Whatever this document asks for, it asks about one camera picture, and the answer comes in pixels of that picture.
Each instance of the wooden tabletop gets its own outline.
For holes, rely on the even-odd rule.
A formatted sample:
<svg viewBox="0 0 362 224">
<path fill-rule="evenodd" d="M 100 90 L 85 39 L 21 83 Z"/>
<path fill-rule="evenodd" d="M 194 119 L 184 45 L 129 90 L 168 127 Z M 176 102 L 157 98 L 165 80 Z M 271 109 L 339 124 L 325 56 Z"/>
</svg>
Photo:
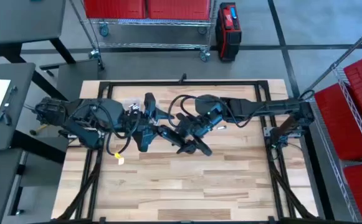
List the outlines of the wooden tabletop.
<svg viewBox="0 0 362 224">
<path fill-rule="evenodd" d="M 268 80 L 273 100 L 288 98 L 283 80 Z M 81 97 L 96 98 L 99 81 L 85 81 Z M 140 103 L 145 93 L 152 92 L 157 106 L 166 111 L 180 94 L 247 98 L 256 101 L 252 86 L 115 86 L 113 99 L 124 106 Z M 194 101 L 185 102 L 194 112 Z M 180 112 L 179 103 L 173 114 Z M 277 116 L 281 124 L 287 116 Z M 243 129 L 233 124 L 227 129 L 205 135 L 203 141 L 212 149 L 211 157 L 201 152 L 177 155 L 177 147 L 157 137 L 146 153 L 139 153 L 131 142 L 122 154 L 125 163 L 103 153 L 94 220 L 170 221 L 170 220 L 267 220 L 276 217 L 262 128 L 258 118 Z M 298 140 L 290 142 L 300 145 Z M 115 152 L 125 141 L 113 138 L 110 149 Z M 317 215 L 303 154 L 298 147 L 283 149 L 290 185 L 296 196 Z M 58 217 L 80 188 L 86 150 L 67 151 L 52 218 Z M 282 193 L 284 212 L 287 214 Z M 88 207 L 86 196 L 84 210 Z"/>
</svg>

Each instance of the wire shelf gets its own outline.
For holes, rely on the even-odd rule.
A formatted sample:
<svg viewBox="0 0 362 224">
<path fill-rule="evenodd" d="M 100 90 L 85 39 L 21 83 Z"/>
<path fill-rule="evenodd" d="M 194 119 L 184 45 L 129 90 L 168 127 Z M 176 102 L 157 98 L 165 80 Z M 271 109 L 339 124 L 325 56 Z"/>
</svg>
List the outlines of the wire shelf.
<svg viewBox="0 0 362 224">
<path fill-rule="evenodd" d="M 328 156 L 328 159 L 330 161 L 331 168 L 333 169 L 333 173 L 336 177 L 338 186 L 341 190 L 341 194 L 343 195 L 344 201 L 346 203 L 346 206 L 348 208 L 348 211 L 351 215 L 351 219 L 353 222 L 361 222 L 361 217 L 358 215 L 360 214 L 358 207 L 356 206 L 356 202 L 354 200 L 354 197 L 352 196 L 351 190 L 346 187 L 344 178 L 342 178 L 342 171 L 340 171 L 339 166 L 337 165 L 333 153 L 335 151 L 335 148 L 333 146 L 333 143 L 330 139 L 330 135 L 328 133 L 326 124 L 322 118 L 322 115 L 320 113 L 319 107 L 317 103 L 314 101 L 311 103 L 313 113 L 315 115 L 315 125 L 318 129 L 320 138 L 322 140 L 322 143 L 324 145 L 324 148 L 326 150 L 326 154 Z"/>
<path fill-rule="evenodd" d="M 208 50 L 208 45 L 199 45 L 199 44 L 150 44 L 150 43 L 103 43 L 99 42 L 93 43 L 94 46 L 99 46 L 100 48 L 110 48 L 110 47 L 135 47 L 135 48 L 157 48 L 157 49 L 199 49 L 199 50 Z"/>
<path fill-rule="evenodd" d="M 188 27 L 210 27 L 211 20 L 191 21 L 174 19 L 86 19 L 85 24 L 108 24 L 108 25 L 134 25 L 134 26 L 188 26 Z"/>
<path fill-rule="evenodd" d="M 333 69 L 333 74 L 336 76 L 338 80 L 338 84 L 343 92 L 343 95 L 347 101 L 348 106 L 350 107 L 351 112 L 353 113 L 354 119 L 361 130 L 362 133 L 362 118 L 356 109 L 355 103 L 347 89 L 347 85 L 350 85 L 347 76 L 345 75 L 343 69 L 335 68 Z"/>
</svg>

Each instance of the table leg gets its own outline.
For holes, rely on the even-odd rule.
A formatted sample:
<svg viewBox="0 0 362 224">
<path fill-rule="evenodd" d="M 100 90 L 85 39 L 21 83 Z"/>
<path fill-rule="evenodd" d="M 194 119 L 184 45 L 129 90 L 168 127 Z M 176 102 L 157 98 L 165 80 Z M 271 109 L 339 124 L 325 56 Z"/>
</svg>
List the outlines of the table leg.
<svg viewBox="0 0 362 224">
<path fill-rule="evenodd" d="M 30 137 L 18 130 L 15 130 L 12 138 L 11 147 L 19 147 L 27 152 L 63 164 L 66 153 L 43 143 L 33 137 Z"/>
<path fill-rule="evenodd" d="M 3 56 L 11 63 L 27 63 L 20 55 L 11 54 L 10 52 L 3 54 Z M 67 100 L 54 86 L 52 86 L 39 72 L 34 71 L 32 81 L 42 90 L 44 90 L 50 97 L 59 100 Z"/>
<path fill-rule="evenodd" d="M 69 50 L 64 46 L 59 38 L 50 40 L 52 45 L 56 48 L 59 54 L 64 58 L 67 63 L 76 63 L 73 56 L 71 56 Z"/>
</svg>

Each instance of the black metal frame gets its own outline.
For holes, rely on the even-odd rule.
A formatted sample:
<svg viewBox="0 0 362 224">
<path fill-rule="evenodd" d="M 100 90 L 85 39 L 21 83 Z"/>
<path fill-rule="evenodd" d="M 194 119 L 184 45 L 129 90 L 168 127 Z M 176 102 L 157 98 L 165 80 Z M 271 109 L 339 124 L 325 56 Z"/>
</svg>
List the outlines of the black metal frame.
<svg viewBox="0 0 362 224">
<path fill-rule="evenodd" d="M 103 97 L 103 92 L 105 90 L 107 90 L 107 93 L 108 93 L 107 98 L 112 98 L 113 88 L 115 86 L 201 86 L 201 85 L 211 85 L 211 86 L 212 85 L 215 85 L 215 86 L 218 86 L 218 85 L 249 85 L 249 86 L 253 86 L 254 90 L 255 90 L 255 95 L 256 95 L 257 101 L 262 101 L 262 96 L 261 96 L 261 92 L 260 92 L 260 87 L 261 87 L 261 89 L 264 91 L 265 99 L 270 100 L 269 84 L 268 84 L 267 80 L 258 80 L 258 81 L 232 81 L 232 80 L 229 80 L 229 81 L 224 81 L 224 80 L 223 81 L 209 81 L 209 80 L 208 81 L 192 81 L 191 80 L 191 81 L 189 81 L 189 80 L 185 80 L 184 77 L 180 81 L 165 81 L 165 82 L 157 82 L 157 81 L 151 81 L 151 82 L 149 82 L 149 81 L 146 81 L 146 82 L 138 82 L 138 81 L 136 81 L 136 82 L 133 82 L 133 81 L 130 81 L 130 82 L 105 82 L 105 81 L 102 81 L 102 82 L 100 82 L 99 89 L 98 89 L 98 98 Z M 264 117 L 260 117 L 260 122 L 261 122 L 261 125 L 263 128 L 267 127 L 267 122 Z M 270 125 L 273 127 L 276 126 L 276 120 L 275 120 L 274 116 L 270 116 Z M 277 154 L 278 154 L 277 160 L 279 161 L 279 166 L 280 166 L 280 172 L 279 172 L 275 166 L 274 157 L 272 155 L 272 146 L 269 144 L 269 137 L 264 137 L 264 141 L 265 141 L 265 149 L 266 149 L 266 153 L 267 153 L 267 161 L 269 164 L 272 190 L 274 192 L 277 216 L 279 219 L 285 217 L 283 214 L 283 206 L 282 206 L 281 199 L 280 199 L 280 190 L 279 190 L 279 186 L 278 186 L 278 184 L 279 184 L 283 189 L 288 188 L 285 191 L 285 193 L 287 195 L 288 194 L 292 195 L 291 197 L 287 197 L 287 207 L 288 207 L 288 212 L 290 214 L 290 218 L 296 218 L 296 214 L 294 212 L 294 206 L 297 207 L 299 204 L 299 201 L 296 198 L 296 196 L 292 193 L 292 191 L 290 190 L 290 186 L 288 183 L 288 177 L 287 177 L 287 170 L 285 167 L 285 161 L 283 158 L 282 151 L 277 150 Z M 307 141 L 306 144 L 309 145 L 309 148 L 315 152 L 315 149 L 313 148 L 314 145 L 312 142 Z M 98 151 L 97 160 L 96 160 L 96 163 L 98 163 L 99 170 L 100 170 L 100 166 L 102 164 L 102 152 L 103 152 L 103 150 Z M 85 183 L 88 179 L 88 173 L 89 173 L 89 167 L 91 166 L 91 161 L 92 161 L 92 151 L 88 151 L 86 158 L 85 158 L 81 187 L 85 185 Z M 313 164 L 313 168 L 316 168 L 316 169 L 318 168 L 319 163 L 318 163 L 317 159 L 311 159 L 311 163 Z M 97 178 L 95 179 L 95 181 L 92 184 L 92 191 L 91 191 L 90 201 L 89 201 L 89 205 L 88 205 L 87 220 L 92 220 L 92 218 L 93 218 L 93 211 L 95 209 L 95 201 L 96 201 L 96 197 L 97 197 L 98 180 L 99 180 L 99 173 L 97 175 Z M 317 183 L 320 186 L 324 185 L 323 178 L 322 179 L 315 178 L 315 180 L 322 181 L 322 183 Z M 327 195 L 320 195 L 321 201 L 322 201 L 322 197 L 326 197 L 326 196 Z M 79 203 L 79 205 L 76 209 L 76 212 L 75 212 L 76 220 L 81 219 L 82 209 L 83 209 L 83 201 L 81 203 Z M 331 218 L 331 215 L 333 215 L 333 211 L 331 210 L 331 207 L 326 206 L 326 210 L 328 210 L 327 211 L 328 213 L 325 218 L 329 219 L 329 220 L 334 220 L 334 217 Z M 105 223 L 116 223 L 116 222 L 105 222 L 105 221 L 102 222 L 102 224 L 105 224 Z M 155 222 L 155 223 L 166 224 L 167 222 Z M 213 223 L 234 224 L 234 223 L 238 223 L 238 222 L 213 222 Z M 273 222 L 262 221 L 261 223 L 273 223 Z"/>
</svg>

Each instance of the gray floor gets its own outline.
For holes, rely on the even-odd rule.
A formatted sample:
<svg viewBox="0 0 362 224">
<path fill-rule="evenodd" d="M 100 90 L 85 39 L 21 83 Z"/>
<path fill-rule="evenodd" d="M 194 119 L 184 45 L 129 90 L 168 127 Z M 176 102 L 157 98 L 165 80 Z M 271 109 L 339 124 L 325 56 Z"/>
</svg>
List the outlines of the gray floor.
<svg viewBox="0 0 362 224">
<path fill-rule="evenodd" d="M 242 23 L 244 45 L 278 45 L 278 37 L 267 1 L 235 0 Z M 295 44 L 352 44 L 362 35 L 362 0 L 275 0 L 286 43 Z M 90 48 L 70 4 L 67 4 L 62 30 L 63 43 L 70 49 Z M 173 27 L 121 27 L 110 28 L 110 36 L 100 41 L 121 42 L 165 42 L 165 43 L 204 43 L 194 28 Z M 53 49 L 49 42 L 25 44 L 23 50 Z M 326 68 L 334 62 L 344 50 L 291 50 L 292 66 L 300 91 L 303 91 Z M 241 51 L 234 63 L 221 63 L 216 52 L 211 52 L 210 62 L 202 63 L 197 52 L 149 52 L 149 53 L 104 53 L 102 54 L 106 70 L 102 77 L 106 79 L 157 79 L 180 78 L 183 73 L 188 78 L 281 78 L 286 81 L 289 95 L 292 95 L 290 82 L 280 50 Z M 57 54 L 25 54 L 28 62 L 37 65 L 63 62 Z M 87 54 L 73 54 L 77 60 L 86 59 Z M 362 50 L 348 57 L 343 65 L 362 58 Z M 0 63 L 7 63 L 0 58 Z M 56 80 L 44 74 L 52 84 Z M 329 76 L 320 83 L 322 89 L 335 80 Z M 45 96 L 37 86 L 31 85 L 26 100 L 34 105 Z M 39 123 L 35 115 L 28 110 L 21 114 L 18 130 L 28 133 Z M 55 135 L 48 130 L 42 136 Z M 16 218 L 5 218 L 3 223 L 30 223 L 46 221 L 50 218 L 57 184 L 42 187 L 28 187 L 24 190 L 20 208 L 26 213 Z M 334 193 L 333 205 L 343 205 L 340 195 Z M 336 210 L 339 220 L 349 220 L 348 211 Z"/>
</svg>

